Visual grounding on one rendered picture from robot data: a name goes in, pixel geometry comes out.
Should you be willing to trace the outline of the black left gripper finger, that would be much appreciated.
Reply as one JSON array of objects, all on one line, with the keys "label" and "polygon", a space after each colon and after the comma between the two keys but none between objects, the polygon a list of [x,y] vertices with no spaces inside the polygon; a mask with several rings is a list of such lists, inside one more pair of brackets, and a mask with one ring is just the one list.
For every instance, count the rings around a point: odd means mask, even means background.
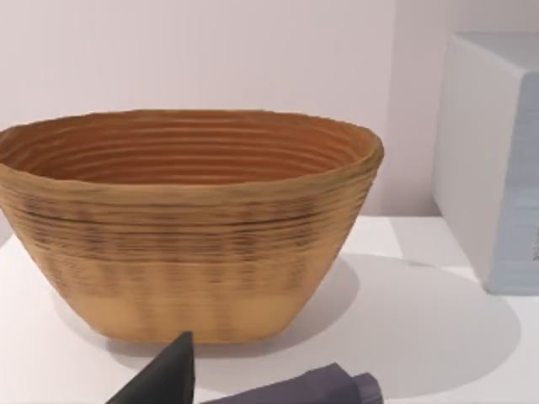
[{"label": "black left gripper finger", "polygon": [[105,404],[193,404],[193,333],[183,332]]}]

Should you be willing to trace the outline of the woven wicker basket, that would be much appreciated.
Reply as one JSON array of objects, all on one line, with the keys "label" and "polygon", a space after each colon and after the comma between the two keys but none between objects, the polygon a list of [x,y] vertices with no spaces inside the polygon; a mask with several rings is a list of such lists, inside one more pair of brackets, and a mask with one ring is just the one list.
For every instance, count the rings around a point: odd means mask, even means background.
[{"label": "woven wicker basket", "polygon": [[383,157],[371,130],[305,114],[83,114],[0,131],[0,208],[94,331],[247,343],[311,299]]}]

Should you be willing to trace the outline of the pale microwave oven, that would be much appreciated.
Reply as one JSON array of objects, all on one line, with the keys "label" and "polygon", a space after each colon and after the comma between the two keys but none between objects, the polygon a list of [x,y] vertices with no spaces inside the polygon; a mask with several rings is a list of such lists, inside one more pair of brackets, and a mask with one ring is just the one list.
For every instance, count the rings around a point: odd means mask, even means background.
[{"label": "pale microwave oven", "polygon": [[487,292],[539,296],[539,32],[451,38],[433,196]]}]

